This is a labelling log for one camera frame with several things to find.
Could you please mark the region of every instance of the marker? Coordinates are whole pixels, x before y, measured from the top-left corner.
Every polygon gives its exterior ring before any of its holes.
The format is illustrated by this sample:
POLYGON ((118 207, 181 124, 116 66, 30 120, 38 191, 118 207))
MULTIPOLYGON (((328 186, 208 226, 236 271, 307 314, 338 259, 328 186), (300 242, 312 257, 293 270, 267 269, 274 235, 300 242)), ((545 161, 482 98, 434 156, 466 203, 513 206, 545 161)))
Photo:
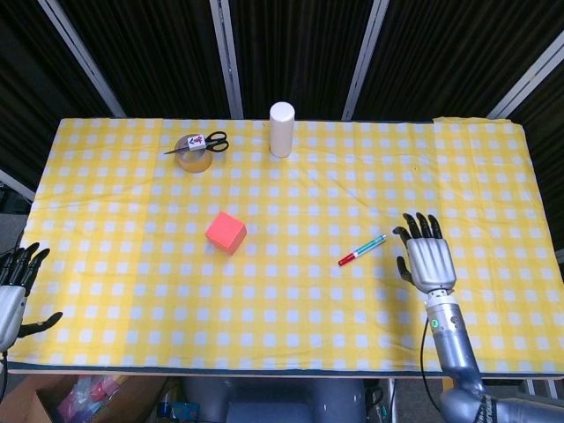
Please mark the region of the marker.
POLYGON ((338 265, 342 266, 344 264, 347 264, 349 262, 351 262, 352 260, 354 260, 356 257, 358 256, 362 256, 364 253, 367 253, 368 251, 370 251, 371 249, 378 247, 380 244, 382 244, 384 241, 386 241, 386 235, 380 235, 378 238, 376 238, 375 240, 372 240, 371 242, 369 242, 368 244, 364 244, 362 247, 359 247, 357 249, 355 249, 351 254, 349 254, 346 257, 341 258, 338 261, 338 265))

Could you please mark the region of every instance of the robotic arm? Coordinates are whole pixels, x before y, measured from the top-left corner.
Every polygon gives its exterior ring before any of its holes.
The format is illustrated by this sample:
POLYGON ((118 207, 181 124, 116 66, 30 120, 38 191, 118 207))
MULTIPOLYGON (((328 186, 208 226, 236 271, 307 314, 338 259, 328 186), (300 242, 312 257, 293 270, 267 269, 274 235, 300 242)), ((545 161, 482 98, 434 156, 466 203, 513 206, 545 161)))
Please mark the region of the robotic arm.
POLYGON ((18 249, 0 261, 0 352, 6 352, 16 338, 23 338, 49 329, 61 319, 63 313, 54 313, 45 322, 22 324, 27 297, 41 262, 49 254, 44 249, 32 258, 39 248, 36 242, 27 249, 18 249))
POLYGON ((556 423, 564 421, 564 408, 519 398, 497 400, 486 394, 458 301, 452 295, 456 274, 449 245, 442 239, 437 219, 421 213, 404 218, 409 231, 398 226, 407 249, 411 271, 397 258, 402 279, 427 294, 427 319, 442 371, 454 388, 441 394, 440 411, 447 423, 556 423))

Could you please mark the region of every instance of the red cube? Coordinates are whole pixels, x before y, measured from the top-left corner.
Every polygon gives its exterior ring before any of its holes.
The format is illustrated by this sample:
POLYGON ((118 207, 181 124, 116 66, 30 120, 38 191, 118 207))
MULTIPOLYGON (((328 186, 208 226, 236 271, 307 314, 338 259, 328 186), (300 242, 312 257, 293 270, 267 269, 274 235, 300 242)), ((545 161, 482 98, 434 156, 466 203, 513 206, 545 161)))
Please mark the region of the red cube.
POLYGON ((205 231, 205 236, 210 242, 231 255, 239 247, 246 234, 247 228, 243 222, 222 211, 205 231))

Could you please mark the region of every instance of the black curtain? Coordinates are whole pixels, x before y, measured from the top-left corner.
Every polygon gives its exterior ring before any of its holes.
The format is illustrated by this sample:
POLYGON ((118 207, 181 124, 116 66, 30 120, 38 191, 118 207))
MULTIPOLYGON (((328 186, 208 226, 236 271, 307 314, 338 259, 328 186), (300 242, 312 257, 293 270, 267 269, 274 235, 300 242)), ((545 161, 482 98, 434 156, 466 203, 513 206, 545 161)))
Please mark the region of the black curtain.
POLYGON ((509 117, 521 123, 555 249, 564 249, 564 63, 509 117))
POLYGON ((372 1, 230 0, 244 115, 340 120, 372 1))
POLYGON ((486 116, 562 30, 562 1, 391 0, 354 119, 486 116))
POLYGON ((60 119, 108 108, 36 1, 0 3, 0 168, 36 189, 60 119))
POLYGON ((59 3, 127 116, 229 116, 209 2, 59 3))

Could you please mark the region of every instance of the white cylinder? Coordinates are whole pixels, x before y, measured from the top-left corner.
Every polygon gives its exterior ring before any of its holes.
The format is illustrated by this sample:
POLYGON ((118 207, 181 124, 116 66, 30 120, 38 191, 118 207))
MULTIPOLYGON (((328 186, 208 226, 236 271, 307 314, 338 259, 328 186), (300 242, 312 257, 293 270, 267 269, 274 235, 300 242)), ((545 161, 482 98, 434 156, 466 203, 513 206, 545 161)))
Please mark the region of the white cylinder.
POLYGON ((271 152, 286 157, 292 152, 293 116, 290 103, 279 101, 271 107, 271 152))

